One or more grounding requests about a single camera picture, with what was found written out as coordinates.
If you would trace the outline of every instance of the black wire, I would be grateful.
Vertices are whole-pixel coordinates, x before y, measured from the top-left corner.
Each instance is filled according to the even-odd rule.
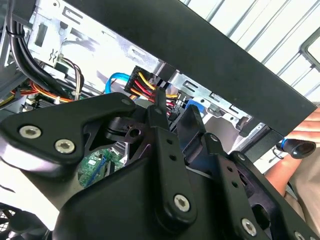
[[[276,148],[274,147],[274,148],[272,149],[273,154],[274,154],[278,159],[281,159],[281,160],[284,159],[283,156],[279,156],[278,154],[276,154],[275,150],[276,150]]]
[[[17,34],[22,34],[24,32],[23,25],[18,23],[16,24]],[[41,79],[45,80],[45,82],[53,89],[53,93],[61,96],[63,98],[68,98],[68,94],[61,88],[61,86],[56,82],[56,80],[46,71],[44,71],[34,60],[31,53],[28,50],[26,41],[24,38],[18,39],[21,52],[31,68],[31,70],[38,75]]]
[[[10,33],[14,35],[21,35],[23,32],[23,26],[21,24],[17,24],[17,22],[13,20],[12,11],[13,11],[13,1],[10,0],[8,2],[8,11],[7,11],[7,29]],[[18,66],[18,68],[21,70],[21,72],[24,75],[26,75],[30,80],[32,80],[34,83],[39,85],[41,88],[49,92],[55,93],[59,96],[67,97],[68,96],[67,93],[65,93],[62,90],[62,88],[57,83],[55,83],[55,80],[51,75],[49,75],[48,73],[45,74],[45,71],[42,71],[42,73],[40,73],[39,71],[36,71],[35,68],[33,68],[34,66],[33,64],[30,64],[30,62],[32,62],[33,60],[33,62],[35,63],[35,61],[31,57],[31,54],[28,51],[28,48],[25,48],[26,43],[24,39],[16,38],[14,35],[12,36],[9,34],[9,43],[10,43],[11,52],[12,52],[14,61]]]
[[[10,6],[12,4],[10,4],[11,1],[9,1],[9,9],[8,9],[8,14],[7,14],[7,27],[8,30],[10,32],[14,32],[15,28],[17,26],[17,23],[15,21],[12,20],[11,14],[10,14]],[[26,75],[29,79],[31,79],[34,83],[36,83],[37,85],[39,85],[41,88],[50,91],[50,87],[43,82],[42,80],[40,80],[39,78],[35,77],[33,74],[30,73],[30,69],[26,66],[26,62],[25,60],[22,58],[22,53],[19,47],[19,43],[18,43],[18,39],[14,38],[14,37],[9,37],[9,43],[10,43],[10,47],[11,47],[11,52],[12,52],[12,56],[14,58],[14,61],[16,63],[16,65],[18,66],[18,68],[21,70],[21,72]]]
[[[69,61],[70,63],[72,63],[72,64],[69,64],[67,61],[64,61],[69,67],[73,68],[74,71],[76,71],[76,69],[79,71],[79,74],[80,74],[80,93],[81,93],[82,88],[85,85],[85,77],[82,74],[80,67],[68,58],[63,57],[62,59],[65,59],[65,60]]]

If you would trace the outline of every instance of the fan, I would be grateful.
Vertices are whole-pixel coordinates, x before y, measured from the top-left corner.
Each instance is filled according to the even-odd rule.
[[[15,207],[8,206],[0,203],[0,240],[6,240],[9,238],[9,220],[14,216],[15,213],[21,211]]]
[[[30,212],[0,203],[0,216],[0,240],[42,240],[48,236],[48,229]]]

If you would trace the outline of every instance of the white wire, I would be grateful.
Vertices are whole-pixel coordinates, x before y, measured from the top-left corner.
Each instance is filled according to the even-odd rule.
[[[69,60],[62,58],[62,61],[74,66],[74,64],[72,62],[70,62]],[[74,100],[79,100],[80,95],[81,95],[81,75],[80,75],[80,71],[75,67],[74,68],[74,75],[75,75],[75,96],[74,96]]]

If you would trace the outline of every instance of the black mounting arm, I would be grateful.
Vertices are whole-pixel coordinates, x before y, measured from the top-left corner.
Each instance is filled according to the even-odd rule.
[[[223,151],[196,107],[184,112],[176,135],[163,89],[155,100],[144,109],[110,93],[0,123],[7,164],[58,180],[73,176],[90,152],[129,143],[129,164],[63,206],[54,240],[319,239],[245,155]]]

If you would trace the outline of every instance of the silver screw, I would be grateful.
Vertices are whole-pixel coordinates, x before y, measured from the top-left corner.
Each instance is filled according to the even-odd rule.
[[[41,136],[41,130],[32,125],[23,126],[19,129],[19,133],[22,137],[26,139],[37,139]]]
[[[158,114],[162,114],[162,111],[159,109],[159,108],[155,108],[155,111],[158,113]]]
[[[295,231],[295,232],[294,232],[294,235],[295,235],[295,238],[296,238],[297,240],[305,240],[304,236],[302,236],[301,233],[298,232],[298,231]]]
[[[130,105],[131,104],[131,102],[129,102],[129,100],[124,99],[124,98],[121,100],[121,102],[123,102],[126,105]]]
[[[55,150],[62,154],[71,154],[76,146],[75,144],[68,139],[60,139],[54,144]]]
[[[215,135],[211,134],[210,137],[211,137],[211,139],[212,139],[213,141],[219,142],[219,139],[218,139]]]
[[[188,201],[188,199],[181,195],[181,194],[177,194],[174,196],[174,204],[175,206],[182,212],[186,213],[190,210],[190,203]]]
[[[240,158],[242,161],[245,161],[245,160],[246,160],[245,157],[242,156],[240,153],[238,153],[237,155],[238,155],[238,158]]]
[[[252,237],[257,235],[257,230],[249,219],[243,218],[241,220],[241,223],[242,223],[242,227],[249,235],[251,235]]]

